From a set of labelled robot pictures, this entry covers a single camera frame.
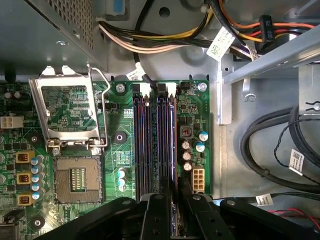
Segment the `orange wire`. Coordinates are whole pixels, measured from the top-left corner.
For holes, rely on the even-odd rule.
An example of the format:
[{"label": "orange wire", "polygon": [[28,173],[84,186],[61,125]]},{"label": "orange wire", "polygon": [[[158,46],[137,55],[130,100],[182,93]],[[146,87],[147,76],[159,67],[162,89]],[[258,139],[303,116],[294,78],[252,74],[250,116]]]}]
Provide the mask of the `orange wire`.
[{"label": "orange wire", "polygon": [[[224,16],[226,17],[226,19],[228,19],[228,21],[235,27],[240,28],[240,29],[252,29],[255,28],[257,26],[260,25],[259,22],[257,23],[253,23],[253,24],[249,24],[249,25],[241,25],[237,22],[235,22],[227,13],[224,4],[223,4],[223,0],[219,0],[219,4],[220,4],[220,8],[221,11],[223,12]],[[274,23],[273,26],[275,27],[305,27],[305,28],[310,28],[313,29],[315,26],[311,25],[311,24],[306,24],[306,23],[293,23],[293,22],[277,22]]]}]

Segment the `cable clip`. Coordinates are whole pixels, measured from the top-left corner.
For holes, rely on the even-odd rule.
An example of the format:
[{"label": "cable clip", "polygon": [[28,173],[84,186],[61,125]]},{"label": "cable clip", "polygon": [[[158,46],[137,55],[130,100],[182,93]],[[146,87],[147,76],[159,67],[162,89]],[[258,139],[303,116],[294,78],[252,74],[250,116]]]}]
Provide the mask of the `cable clip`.
[{"label": "cable clip", "polygon": [[270,174],[270,170],[268,168],[263,169],[263,172],[261,173],[260,177],[264,178]]}]

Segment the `red wire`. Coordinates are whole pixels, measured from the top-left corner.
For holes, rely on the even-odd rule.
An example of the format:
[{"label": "red wire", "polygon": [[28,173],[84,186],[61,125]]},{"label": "red wire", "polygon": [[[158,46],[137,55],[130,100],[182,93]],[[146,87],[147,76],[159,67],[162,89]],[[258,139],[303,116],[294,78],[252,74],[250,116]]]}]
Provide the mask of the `red wire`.
[{"label": "red wire", "polygon": [[314,223],[314,225],[318,228],[318,230],[320,230],[320,224],[315,220],[314,217],[305,214],[303,211],[301,211],[301,210],[299,210],[297,208],[288,208],[287,210],[279,210],[279,211],[277,211],[277,210],[276,211],[269,210],[268,212],[269,213],[274,213],[274,214],[285,214],[286,212],[297,212],[299,214],[302,214],[306,218],[309,218]]},{"label": "red wire", "polygon": [[[286,32],[288,32],[287,29],[277,29],[277,30],[274,31],[274,33],[276,33],[276,34],[282,34],[282,33],[286,33]],[[250,33],[250,34],[247,34],[247,35],[250,36],[250,37],[255,37],[255,36],[258,36],[259,34],[261,34],[261,31],[256,31],[254,33]]]}]

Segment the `white power connector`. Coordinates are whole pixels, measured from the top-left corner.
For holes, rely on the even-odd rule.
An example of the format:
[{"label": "white power connector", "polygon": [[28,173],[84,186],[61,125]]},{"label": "white power connector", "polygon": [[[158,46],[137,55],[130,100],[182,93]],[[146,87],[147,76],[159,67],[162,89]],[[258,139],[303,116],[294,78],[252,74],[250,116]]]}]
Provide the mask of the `white power connector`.
[{"label": "white power connector", "polygon": [[24,127],[23,116],[1,116],[0,128],[2,129],[17,129]]}]

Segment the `sticker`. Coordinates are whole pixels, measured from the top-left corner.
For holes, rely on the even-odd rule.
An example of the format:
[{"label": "sticker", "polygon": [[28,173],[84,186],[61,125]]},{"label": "sticker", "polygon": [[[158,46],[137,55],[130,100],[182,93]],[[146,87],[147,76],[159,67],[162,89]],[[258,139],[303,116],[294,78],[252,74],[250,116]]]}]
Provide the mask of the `sticker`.
[{"label": "sticker", "polygon": [[142,81],[142,76],[146,74],[146,72],[144,71],[144,69],[141,66],[140,62],[137,62],[135,64],[136,69],[133,70],[132,72],[129,72],[126,77],[130,80],[130,81]]},{"label": "sticker", "polygon": [[255,197],[258,206],[270,206],[274,204],[270,193]]},{"label": "sticker", "polygon": [[289,169],[294,171],[296,174],[302,176],[302,166],[304,164],[304,159],[305,156],[302,153],[292,149],[289,162]]},{"label": "sticker", "polygon": [[206,54],[213,59],[220,61],[234,40],[235,37],[227,29],[222,27],[212,41]]},{"label": "sticker", "polygon": [[246,46],[249,50],[250,53],[250,58],[252,61],[256,60],[259,58],[258,54],[257,54],[257,50],[254,46]]}]

